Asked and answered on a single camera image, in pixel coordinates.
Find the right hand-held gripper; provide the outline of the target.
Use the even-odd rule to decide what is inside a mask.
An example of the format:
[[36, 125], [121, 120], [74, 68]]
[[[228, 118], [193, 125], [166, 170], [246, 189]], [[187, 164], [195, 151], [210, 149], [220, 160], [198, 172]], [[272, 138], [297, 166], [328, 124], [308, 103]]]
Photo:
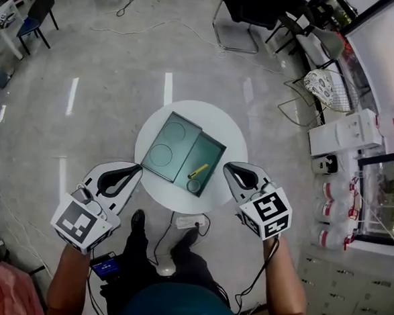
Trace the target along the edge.
[[[266, 240], [291, 227], [293, 211], [287, 196], [262, 167], [232, 161], [224, 165], [223, 173], [233, 198], [243, 203], [239, 207], [241, 218], [253, 233]], [[248, 201], [256, 191], [268, 193]]]

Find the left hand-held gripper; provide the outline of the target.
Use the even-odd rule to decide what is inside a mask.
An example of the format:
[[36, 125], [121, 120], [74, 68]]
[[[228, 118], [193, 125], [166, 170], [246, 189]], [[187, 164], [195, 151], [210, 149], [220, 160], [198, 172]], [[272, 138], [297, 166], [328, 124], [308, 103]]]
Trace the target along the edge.
[[[96, 165], [76, 191], [63, 195], [50, 225], [72, 248], [83, 255], [90, 253], [120, 227], [117, 214], [131, 198], [142, 175], [142, 166], [136, 163]], [[106, 197], [109, 207], [92, 194]]]

